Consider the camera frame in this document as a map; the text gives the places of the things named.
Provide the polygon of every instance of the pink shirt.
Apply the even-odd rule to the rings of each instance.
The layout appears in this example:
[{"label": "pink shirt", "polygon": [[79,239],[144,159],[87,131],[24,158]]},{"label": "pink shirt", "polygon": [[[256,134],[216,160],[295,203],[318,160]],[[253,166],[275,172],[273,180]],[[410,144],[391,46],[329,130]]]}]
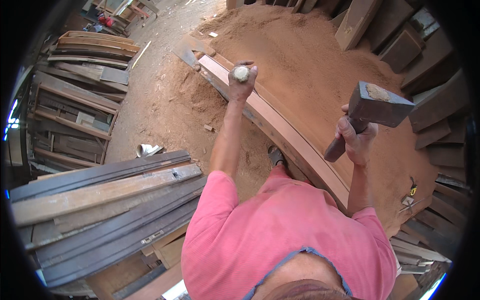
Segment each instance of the pink shirt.
[{"label": "pink shirt", "polygon": [[188,226],[181,255],[193,300],[250,299],[267,274],[300,251],[326,258],[345,291],[384,300],[396,260],[375,209],[344,216],[324,190],[288,178],[269,178],[239,205],[232,178],[208,176]]}]

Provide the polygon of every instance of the sawdust pile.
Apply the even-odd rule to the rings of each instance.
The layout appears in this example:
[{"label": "sawdust pile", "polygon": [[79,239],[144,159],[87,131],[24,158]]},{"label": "sawdust pile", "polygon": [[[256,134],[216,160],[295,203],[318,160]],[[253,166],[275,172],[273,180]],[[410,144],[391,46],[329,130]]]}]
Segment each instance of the sawdust pile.
[{"label": "sawdust pile", "polygon": [[[336,28],[319,10],[307,15],[291,14],[291,10],[259,3],[244,5],[198,28],[203,33],[213,31],[218,37],[200,36],[196,31],[193,36],[231,62],[254,60],[259,68],[257,81],[278,99],[271,105],[322,154],[334,138],[342,115],[340,107],[348,103],[359,80],[402,95],[403,75],[394,74],[370,53],[366,41],[355,50],[341,52],[335,40]],[[408,120],[395,129],[380,126],[375,139],[372,187],[377,214],[389,234],[399,228],[397,212],[410,189],[410,176],[419,186],[414,198],[433,191],[437,170],[425,152],[414,150],[415,141]],[[353,164],[347,156],[333,165],[350,185]]]}]

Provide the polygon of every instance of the hammer head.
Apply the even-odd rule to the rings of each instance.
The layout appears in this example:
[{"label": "hammer head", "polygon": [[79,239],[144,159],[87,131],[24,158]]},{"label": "hammer head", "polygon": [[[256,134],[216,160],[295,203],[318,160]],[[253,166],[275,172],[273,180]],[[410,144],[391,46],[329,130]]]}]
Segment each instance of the hammer head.
[{"label": "hammer head", "polygon": [[413,110],[415,105],[375,84],[359,81],[348,105],[348,115],[352,119],[398,126]]}]

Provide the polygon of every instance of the foot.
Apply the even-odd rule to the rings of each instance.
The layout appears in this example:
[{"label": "foot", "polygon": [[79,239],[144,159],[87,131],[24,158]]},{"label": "foot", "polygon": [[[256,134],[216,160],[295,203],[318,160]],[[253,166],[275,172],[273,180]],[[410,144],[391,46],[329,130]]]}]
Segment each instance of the foot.
[{"label": "foot", "polygon": [[277,146],[271,145],[268,147],[267,153],[274,166],[286,164],[287,161]]}]

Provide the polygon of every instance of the hand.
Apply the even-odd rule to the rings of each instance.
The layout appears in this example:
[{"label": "hand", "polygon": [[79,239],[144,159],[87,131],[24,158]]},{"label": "hand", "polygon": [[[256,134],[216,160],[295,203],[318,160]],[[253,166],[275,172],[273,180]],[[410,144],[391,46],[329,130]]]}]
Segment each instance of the hand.
[{"label": "hand", "polygon": [[[348,104],[342,106],[342,111],[348,113]],[[340,139],[340,135],[342,135],[345,139],[345,152],[350,160],[356,165],[365,166],[369,161],[370,150],[377,133],[378,124],[369,123],[362,133],[356,134],[345,115],[338,120],[335,138]]]},{"label": "hand", "polygon": [[[237,61],[235,67],[240,65],[248,66],[251,64],[253,64],[253,60],[240,60]],[[255,78],[257,78],[257,73],[258,67],[252,67],[250,69],[248,80],[243,83],[233,79],[232,74],[230,72],[228,73],[228,85],[230,86],[230,93],[228,96],[230,97],[230,102],[238,101],[244,104],[247,101],[248,96],[250,96],[253,91],[253,87],[255,86]]]}]

